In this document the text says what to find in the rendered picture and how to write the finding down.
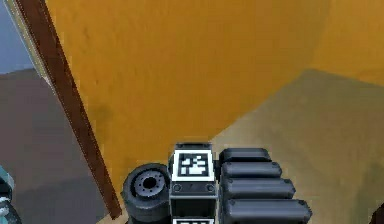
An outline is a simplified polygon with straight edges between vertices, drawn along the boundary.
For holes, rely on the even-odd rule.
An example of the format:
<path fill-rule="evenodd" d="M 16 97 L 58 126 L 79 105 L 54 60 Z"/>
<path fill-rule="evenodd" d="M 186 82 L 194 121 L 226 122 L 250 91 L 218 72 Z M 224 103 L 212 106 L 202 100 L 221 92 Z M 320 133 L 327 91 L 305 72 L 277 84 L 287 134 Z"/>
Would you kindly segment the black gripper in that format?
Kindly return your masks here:
<path fill-rule="evenodd" d="M 132 170 L 121 192 L 128 213 L 126 224 L 171 224 L 169 186 L 164 164 L 147 163 Z"/>

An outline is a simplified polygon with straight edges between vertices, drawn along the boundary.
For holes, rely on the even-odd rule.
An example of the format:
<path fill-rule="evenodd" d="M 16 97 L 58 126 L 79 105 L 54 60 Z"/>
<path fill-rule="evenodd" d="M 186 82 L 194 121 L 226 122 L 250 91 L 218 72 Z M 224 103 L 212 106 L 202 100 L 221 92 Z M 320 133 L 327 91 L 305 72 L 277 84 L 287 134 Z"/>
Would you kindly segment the dark brown furniture corner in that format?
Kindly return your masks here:
<path fill-rule="evenodd" d="M 369 224 L 384 224 L 384 203 L 373 212 Z"/>

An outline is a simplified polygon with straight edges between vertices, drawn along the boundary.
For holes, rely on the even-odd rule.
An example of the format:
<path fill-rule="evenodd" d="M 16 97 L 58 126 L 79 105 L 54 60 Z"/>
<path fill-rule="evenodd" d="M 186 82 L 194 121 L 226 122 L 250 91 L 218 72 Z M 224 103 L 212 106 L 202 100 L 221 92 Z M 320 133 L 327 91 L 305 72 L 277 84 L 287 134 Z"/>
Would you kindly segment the brown wooden door frame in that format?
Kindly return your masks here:
<path fill-rule="evenodd" d="M 44 0 L 11 0 L 26 26 L 27 35 L 42 62 L 49 81 L 63 107 L 82 154 L 112 219 L 122 208 L 112 185 L 96 137 L 89 122 L 75 80 L 53 20 Z"/>

